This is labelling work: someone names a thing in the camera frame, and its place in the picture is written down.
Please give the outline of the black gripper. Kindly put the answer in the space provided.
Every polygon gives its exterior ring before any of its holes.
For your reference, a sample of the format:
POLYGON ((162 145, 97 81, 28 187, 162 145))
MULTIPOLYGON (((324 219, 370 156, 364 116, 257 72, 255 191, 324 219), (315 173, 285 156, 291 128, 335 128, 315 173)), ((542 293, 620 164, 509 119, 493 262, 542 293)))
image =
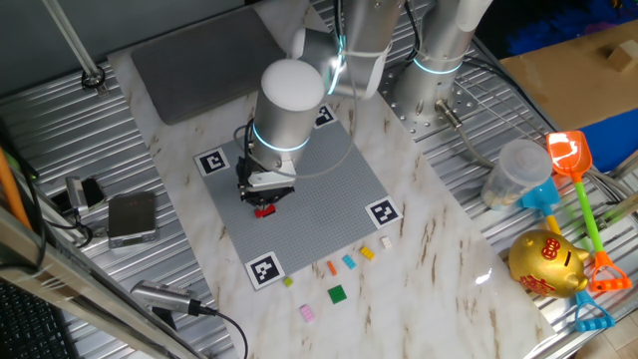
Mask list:
POLYGON ((247 183, 238 185, 240 199, 255 207, 256 210, 263 210, 278 203, 282 198, 294 192, 293 186, 263 189, 249 186, 247 183))

